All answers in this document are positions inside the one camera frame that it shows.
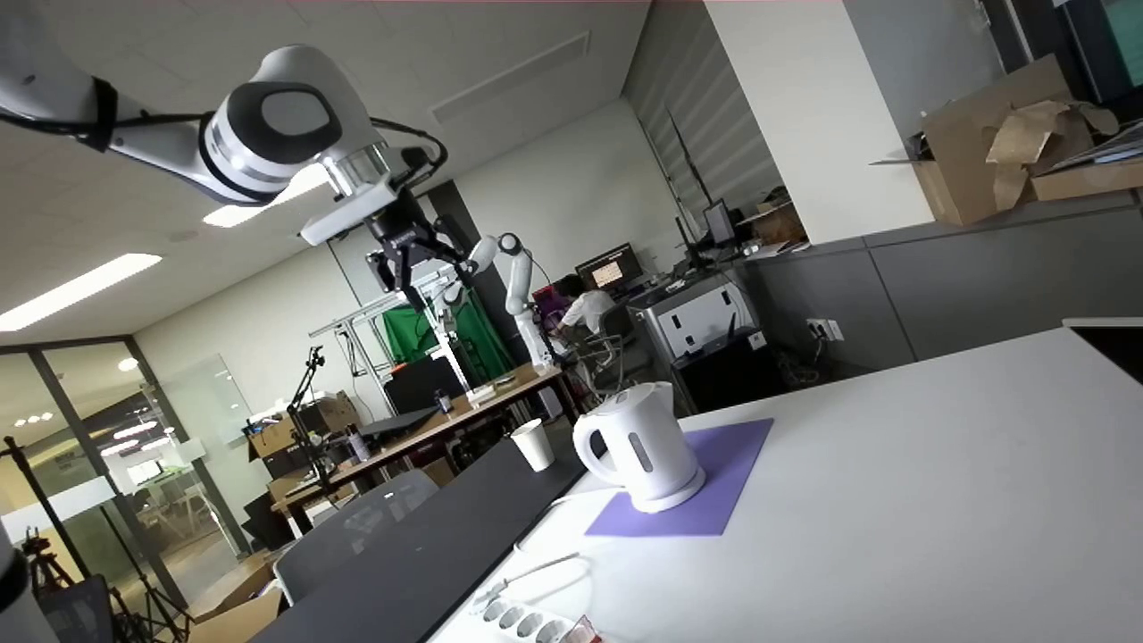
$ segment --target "fluorescent light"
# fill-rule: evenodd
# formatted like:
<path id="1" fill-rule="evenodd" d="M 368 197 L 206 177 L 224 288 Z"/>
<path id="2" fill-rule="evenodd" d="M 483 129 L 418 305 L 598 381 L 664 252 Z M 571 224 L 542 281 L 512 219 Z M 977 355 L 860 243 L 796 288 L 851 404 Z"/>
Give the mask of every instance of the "fluorescent light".
<path id="1" fill-rule="evenodd" d="M 151 433 L 151 430 L 159 430 L 159 422 L 139 422 L 139 424 L 117 430 L 114 439 L 139 437 L 139 433 Z"/>
<path id="2" fill-rule="evenodd" d="M 79 300 L 96 296 L 96 294 L 146 273 L 159 260 L 160 260 L 159 253 L 117 253 L 114 260 L 106 260 L 95 273 L 81 273 L 79 278 L 54 285 L 45 296 L 31 296 L 31 300 L 5 310 L 0 333 L 21 333 L 21 330 L 35 324 L 41 317 L 52 317 L 66 308 L 77 308 Z"/>
<path id="3" fill-rule="evenodd" d="M 160 446 L 168 446 L 171 439 L 155 439 L 155 443 L 142 443 L 142 450 L 160 450 Z"/>
<path id="4" fill-rule="evenodd" d="M 110 443 L 106 450 L 102 450 L 105 458 L 117 458 L 117 454 L 127 454 L 127 450 L 136 450 L 139 446 L 139 439 L 127 439 L 127 443 Z"/>
<path id="5" fill-rule="evenodd" d="M 320 185 L 327 185 L 327 171 L 322 171 L 322 165 L 312 165 L 312 168 L 298 171 L 293 182 L 271 204 L 266 204 L 266 208 L 236 208 L 236 204 L 228 204 L 228 208 L 211 211 L 205 219 L 205 224 L 239 228 L 242 221 L 266 216 L 268 208 L 298 200 L 298 197 L 303 197 L 303 192 L 312 192 Z"/>

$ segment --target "desk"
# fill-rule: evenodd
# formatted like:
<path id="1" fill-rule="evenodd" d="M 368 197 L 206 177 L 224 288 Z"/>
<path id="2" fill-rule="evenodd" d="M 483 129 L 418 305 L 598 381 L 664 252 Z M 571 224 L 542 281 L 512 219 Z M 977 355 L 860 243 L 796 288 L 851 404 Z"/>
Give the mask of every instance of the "desk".
<path id="1" fill-rule="evenodd" d="M 687 417 L 776 417 L 720 540 L 586 540 L 582 478 L 490 579 L 595 559 L 615 640 L 1129 643 L 1143 631 L 1143 391 L 1045 333 Z M 497 640 L 462 609 L 434 640 Z"/>
<path id="2" fill-rule="evenodd" d="M 515 404 L 542 387 L 554 387 L 560 397 L 560 408 L 571 415 L 580 415 L 580 404 L 565 381 L 565 371 L 537 371 L 533 365 L 523 365 L 515 371 L 504 374 L 504 387 L 497 387 L 497 392 L 473 408 L 470 397 L 457 397 L 453 408 L 447 415 L 434 415 L 421 430 L 415 430 L 411 437 L 385 443 L 380 454 L 373 454 L 368 461 L 342 461 L 334 477 L 328 477 L 328 491 L 348 486 L 348 481 L 368 481 L 384 464 L 389 464 L 393 458 L 405 458 L 407 450 L 452 437 L 479 417 L 486 417 L 490 412 Z M 315 498 L 322 498 L 320 486 L 298 486 L 298 478 L 279 478 L 271 481 L 271 498 L 274 498 L 274 512 L 293 516 L 298 529 L 312 529 L 303 503 L 312 503 Z"/>

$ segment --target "monitor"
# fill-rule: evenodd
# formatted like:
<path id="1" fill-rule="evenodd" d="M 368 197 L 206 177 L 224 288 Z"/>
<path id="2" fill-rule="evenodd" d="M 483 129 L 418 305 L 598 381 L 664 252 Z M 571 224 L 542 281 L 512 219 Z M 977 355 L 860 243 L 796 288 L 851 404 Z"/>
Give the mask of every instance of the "monitor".
<path id="1" fill-rule="evenodd" d="M 465 391 L 462 391 L 452 362 L 421 358 L 421 362 L 411 362 L 401 371 L 393 371 L 393 378 L 385 381 L 385 392 L 389 392 L 397 415 L 405 415 L 405 412 L 436 408 L 436 392 L 462 397 Z"/>
<path id="2" fill-rule="evenodd" d="M 645 278 L 645 263 L 640 263 L 634 243 L 621 243 L 621 246 L 612 246 L 609 253 L 598 253 L 598 259 L 576 263 L 576 277 L 586 278 L 590 285 L 618 296 Z"/>

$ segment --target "cardboard box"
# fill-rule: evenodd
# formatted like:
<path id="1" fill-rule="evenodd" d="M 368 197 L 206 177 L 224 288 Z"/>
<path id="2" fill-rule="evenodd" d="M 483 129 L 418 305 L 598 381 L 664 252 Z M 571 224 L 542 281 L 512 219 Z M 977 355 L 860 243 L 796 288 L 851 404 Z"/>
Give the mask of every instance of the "cardboard box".
<path id="1" fill-rule="evenodd" d="M 755 221 L 755 241 L 776 246 L 776 243 L 809 243 L 809 228 L 796 219 L 793 204 L 772 208 Z"/>
<path id="2" fill-rule="evenodd" d="M 320 408 L 322 424 L 328 433 L 352 433 L 352 430 L 362 424 L 362 415 L 358 415 L 358 408 L 353 408 L 353 400 L 348 392 L 322 397 L 315 408 Z"/>
<path id="3" fill-rule="evenodd" d="M 1080 200 L 1097 192 L 1143 190 L 1143 157 L 1123 165 L 1088 165 L 1072 171 L 1035 177 L 1035 200 Z"/>
<path id="4" fill-rule="evenodd" d="M 189 643 L 242 643 L 268 629 L 283 612 L 283 593 L 236 604 L 206 621 L 189 627 Z"/>
<path id="5" fill-rule="evenodd" d="M 935 221 L 972 224 L 1017 208 L 1029 178 L 1063 157 L 1090 150 L 1090 127 L 1104 129 L 1104 118 L 1072 102 L 1053 59 L 928 115 L 933 161 L 920 161 L 914 171 Z"/>
<path id="6" fill-rule="evenodd" d="M 293 446 L 293 422 L 291 417 L 274 417 L 271 424 L 266 424 L 260 433 L 249 437 L 249 446 L 259 458 L 271 458 Z"/>

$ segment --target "glass wall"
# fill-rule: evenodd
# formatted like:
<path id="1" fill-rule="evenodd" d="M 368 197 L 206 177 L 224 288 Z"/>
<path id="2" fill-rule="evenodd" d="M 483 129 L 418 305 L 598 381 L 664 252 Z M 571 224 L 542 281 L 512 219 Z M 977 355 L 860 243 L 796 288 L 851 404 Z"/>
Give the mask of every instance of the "glass wall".
<path id="1" fill-rule="evenodd" d="M 70 516 L 66 531 L 81 565 L 136 612 L 146 602 L 139 567 L 174 604 L 197 604 L 242 555 L 215 481 L 197 464 L 205 446 L 187 439 L 142 371 L 130 344 L 0 355 L 0 437 L 17 439 L 46 492 L 106 491 L 105 503 Z M 0 458 L 0 516 L 14 544 L 26 540 L 31 506 L 31 486 Z M 77 574 L 79 562 L 59 531 L 52 544 Z"/>
<path id="2" fill-rule="evenodd" d="M 45 492 L 66 492 L 102 478 L 81 454 L 81 443 L 72 437 L 66 412 L 54 404 L 52 391 L 26 355 L 0 355 L 0 391 L 0 437 L 11 437 L 26 450 Z M 95 574 L 105 574 L 110 587 L 133 584 L 133 565 L 106 527 L 117 522 L 110 492 L 102 492 L 102 486 L 87 486 L 81 498 L 89 498 L 79 503 L 81 512 L 70 512 L 77 503 L 60 506 L 66 529 L 81 565 Z M 45 522 L 31 481 L 17 471 L 14 458 L 0 458 L 0 516 L 11 544 L 21 544 L 29 531 L 45 529 L 54 562 L 72 579 L 81 579 L 79 562 L 70 555 L 60 531 Z"/>

